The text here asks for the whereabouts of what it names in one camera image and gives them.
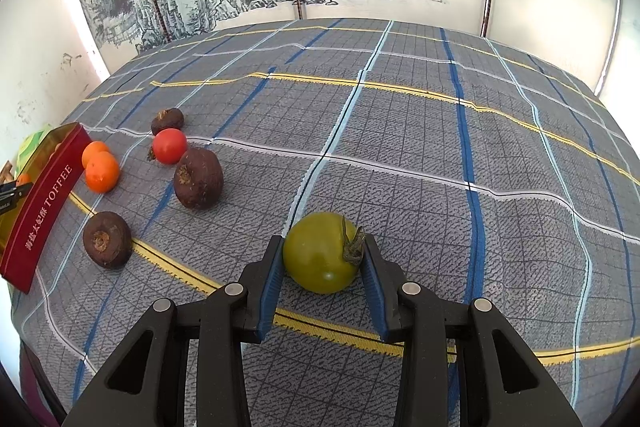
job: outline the green tomato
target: green tomato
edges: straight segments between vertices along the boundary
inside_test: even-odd
[[[300,219],[282,247],[284,266],[304,289],[321,294],[344,290],[358,273],[358,261],[345,261],[347,248],[362,252],[364,234],[351,221],[332,212],[314,212]]]

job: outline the red box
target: red box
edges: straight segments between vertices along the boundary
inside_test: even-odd
[[[0,259],[0,275],[18,290],[28,293],[31,288],[49,232],[84,171],[82,152],[89,143],[91,139],[79,123],[59,127],[41,142],[24,168],[34,179],[33,187],[15,210],[2,216],[4,229],[10,226],[6,220],[15,220]]]

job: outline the blue stripe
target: blue stripe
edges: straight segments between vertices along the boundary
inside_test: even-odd
[[[91,344],[94,342],[95,333],[98,330],[98,322],[100,322],[100,318],[107,308],[107,302],[109,301],[109,297],[111,297],[111,293],[113,293],[113,289],[116,287],[116,283],[113,283],[109,293],[107,294],[104,301],[102,301],[102,305],[100,306],[100,311],[98,311],[97,316],[94,320],[94,325],[91,327],[91,331],[89,332],[89,336],[86,338],[86,342],[84,343],[84,353],[88,357],[89,349],[91,349]],[[76,369],[76,381],[74,382],[74,393],[72,396],[72,404],[75,404],[78,401],[80,396],[80,386],[82,385],[82,379],[84,378],[84,360],[80,360],[78,363],[78,368]]]
[[[255,24],[252,24],[250,26],[247,26],[248,30],[249,28],[252,28],[253,26],[255,26]],[[203,55],[209,54],[210,52],[212,52],[213,50],[219,48],[220,46],[222,46],[222,44],[226,44],[227,42],[229,42],[232,38],[236,37],[236,35],[231,35],[229,38],[226,38],[225,40],[223,40],[222,42],[220,42],[219,44],[216,44],[215,46],[213,46],[210,50],[204,52]],[[191,66],[192,64],[195,64],[198,60],[200,60],[202,57],[195,57],[193,60],[190,60],[189,62],[187,62],[184,66],[182,66],[181,68],[178,68],[177,71],[175,71],[175,73],[170,74],[166,79],[164,79],[162,81],[163,84],[169,82],[170,80],[173,80],[175,78],[175,76],[178,73],[182,73],[186,68],[188,68],[189,66]],[[124,119],[118,124],[118,127],[122,127],[122,125],[129,120],[129,117],[135,113],[135,111],[140,107],[140,105],[142,105],[142,103],[148,99],[149,96],[151,96],[154,92],[156,92],[156,89],[159,89],[159,86],[154,86],[153,89],[151,89],[150,91],[146,92],[145,95],[140,98],[140,100],[138,100],[138,102],[136,103],[136,105],[133,106],[133,108],[127,113],[127,116],[124,117]]]
[[[454,64],[454,57],[451,51],[447,35],[444,29],[440,28],[440,36],[444,51],[449,59],[449,73],[451,82],[456,91],[458,101],[465,98],[465,92],[460,84],[458,70]],[[456,114],[458,117],[458,133],[460,134],[460,150],[462,153],[462,169],[465,182],[475,183],[476,176],[474,174],[474,161],[471,152],[471,139],[469,138],[468,124],[466,123],[465,106],[461,103],[456,104]],[[469,254],[469,268],[466,272],[466,286],[463,302],[470,303],[473,299],[482,296],[482,286],[484,284],[484,256],[485,256],[485,237],[484,222],[482,222],[482,209],[480,207],[480,197],[473,190],[466,190],[466,203],[471,213],[471,249]],[[455,365],[449,366],[449,418],[453,415],[456,408],[456,401],[460,396],[460,388],[458,382],[458,372]]]
[[[542,70],[540,65],[536,62],[536,59],[534,57],[532,57],[531,55],[527,55],[527,56],[530,58],[531,62],[533,62],[536,65],[536,67],[538,68],[540,73],[545,74],[545,72]],[[575,121],[577,121],[578,125],[582,128],[582,130],[586,134],[587,140],[589,141],[589,148],[591,149],[591,152],[593,152],[594,154],[597,154],[596,150],[595,150],[595,147],[594,147],[594,144],[593,144],[593,139],[591,139],[591,135],[589,134],[589,131],[587,131],[587,128],[582,124],[580,119],[574,113],[574,110],[571,108],[571,106],[564,99],[564,96],[562,95],[562,92],[560,92],[560,90],[556,87],[556,85],[553,82],[551,82],[551,79],[549,79],[548,77],[546,79],[549,81],[549,84],[551,84],[551,87],[554,88],[555,92],[558,93],[558,96],[560,97],[560,99],[567,105],[567,107],[569,108],[569,111],[571,112],[572,117],[574,117]],[[607,176],[607,173],[606,173],[606,171],[604,169],[604,165],[602,164],[602,162],[600,160],[597,160],[597,162],[598,162],[598,167],[600,167],[600,172],[602,173],[602,177],[604,178],[604,182],[607,185],[607,191],[609,192],[609,198],[611,199],[611,203],[613,203],[613,209],[614,209],[614,211],[616,213],[616,219],[618,220],[618,227],[620,229],[620,232],[625,232],[625,229],[624,229],[624,227],[622,225],[622,218],[620,217],[620,210],[618,208],[618,202],[616,201],[616,197],[613,194],[613,190],[611,188],[611,183],[609,182],[609,177]],[[627,281],[628,286],[629,286],[629,302],[631,304],[632,324],[631,324],[630,337],[633,337],[634,334],[636,333],[636,309],[634,307],[633,285],[632,285],[632,281],[631,281],[631,258],[630,258],[631,256],[630,256],[630,253],[629,253],[628,246],[626,245],[626,241],[624,239],[622,240],[622,246],[625,248],[626,281]],[[630,350],[627,349],[626,353],[625,353],[625,362],[622,365],[622,372],[620,373],[620,381],[618,382],[618,387],[616,389],[616,397],[615,397],[614,402],[613,402],[613,408],[615,408],[615,406],[617,405],[617,403],[620,400],[620,393],[622,391],[622,384],[623,384],[623,382],[625,380],[626,367],[627,367],[628,360],[629,360],[629,352],[630,352]]]
[[[321,33],[319,33],[318,35],[316,35],[313,39],[311,39],[305,46],[305,48],[308,48],[309,46],[312,46],[313,44],[315,44],[320,38],[322,38],[323,35],[325,35],[325,33],[327,33],[329,31],[329,29],[334,28],[335,26],[337,26],[338,24],[340,24],[344,19],[338,19],[336,22],[334,22],[333,24],[331,24],[327,29],[325,29],[324,31],[322,31]],[[294,53],[293,55],[291,55],[289,57],[289,59],[287,60],[287,62],[285,62],[285,65],[292,63],[294,60],[296,60],[296,58],[300,57],[300,55],[302,55],[306,50],[303,48],[299,51],[297,51],[296,53]]]
[[[273,73],[275,70],[276,70],[275,67],[270,68],[269,69],[269,74]],[[236,116],[238,116],[241,113],[241,111],[247,106],[247,104],[249,102],[251,102],[255,98],[255,95],[258,94],[259,92],[261,92],[261,90],[264,89],[264,86],[267,85],[267,82],[269,82],[269,77],[268,76],[267,76],[267,78],[262,79],[260,81],[260,83],[257,86],[255,86],[255,89],[252,90],[252,92],[249,94],[248,97],[246,97],[246,99],[244,99],[244,102],[242,102],[240,104],[240,107],[238,107],[234,111],[234,113],[229,118],[226,119],[225,123],[223,123],[220,126],[220,128],[214,133],[213,138],[217,138],[218,136],[220,136],[222,134],[222,132],[229,126],[229,124],[234,121]]]
[[[343,21],[344,19],[338,19],[336,22],[334,22],[333,24],[331,24],[329,26],[329,28],[333,28],[335,25],[339,24],[341,21]],[[325,33],[327,33],[329,30],[324,30],[322,32],[320,32],[318,35],[316,35],[308,44],[307,46],[310,46],[311,44],[313,44],[314,42],[316,42],[320,37],[322,37],[323,35],[325,35]],[[293,54],[291,57],[289,57],[289,59],[285,62],[285,64],[289,64],[291,62],[293,62],[296,58],[300,57],[300,55],[302,55],[305,52],[304,49],[302,50],[298,50],[295,54]],[[275,67],[270,68],[268,73],[271,74],[276,70]],[[255,87],[254,90],[252,90],[251,93],[249,93],[249,96],[246,97],[246,99],[244,99],[244,101],[240,104],[240,106],[234,111],[234,113],[226,119],[225,123],[222,124],[222,126],[220,126],[220,128],[215,132],[215,134],[213,135],[213,138],[216,138],[218,136],[220,136],[220,134],[229,126],[229,124],[231,124],[234,119],[242,112],[242,110],[248,105],[248,103],[250,103],[255,96],[261,92],[261,90],[264,89],[264,87],[267,85],[267,82],[269,82],[269,77],[264,78],[260,81],[260,83]],[[166,206],[169,204],[169,200],[171,199],[171,195],[174,192],[174,183],[171,181],[167,184],[167,186],[164,189],[164,194],[162,195],[162,198],[160,198],[160,201],[158,201],[158,205],[156,206],[156,208],[154,209],[153,214],[151,215],[151,217],[149,218],[149,220],[146,222],[145,228],[142,230],[142,233],[144,234],[146,232],[146,230],[149,228],[149,226],[151,225],[151,223],[154,222],[154,220],[156,220],[156,218],[160,215],[160,212],[162,212]]]

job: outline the black clip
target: black clip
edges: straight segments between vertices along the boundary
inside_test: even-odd
[[[64,427],[184,427],[190,339],[199,339],[200,427],[250,427],[241,343],[259,344],[282,286],[282,242],[271,237],[261,261],[207,299],[176,306],[158,299],[111,353]]]
[[[447,339],[456,340],[461,427],[580,427],[529,346],[489,300],[467,306],[409,282],[367,235],[361,265],[383,341],[404,341],[394,427],[446,427]]]
[[[15,181],[0,185],[0,216],[13,210],[18,205],[18,201],[29,194],[31,187],[33,187],[31,182],[20,186],[16,186]]]

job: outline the orange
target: orange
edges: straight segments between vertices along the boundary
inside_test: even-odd
[[[56,148],[53,149],[53,152],[49,155],[49,160],[53,158],[53,156],[55,156],[56,152],[58,152],[58,149],[60,149],[60,146],[62,145],[62,143],[59,143],[58,145],[56,145]]]
[[[97,152],[91,156],[84,170],[87,186],[98,194],[109,192],[118,183],[120,166],[113,154],[107,151]]]
[[[15,181],[15,186],[19,187],[20,185],[24,185],[31,182],[31,177],[26,172],[23,172],[18,176],[18,179]]]
[[[97,152],[111,152],[105,142],[91,142],[82,152],[82,168],[86,169],[89,160]]]

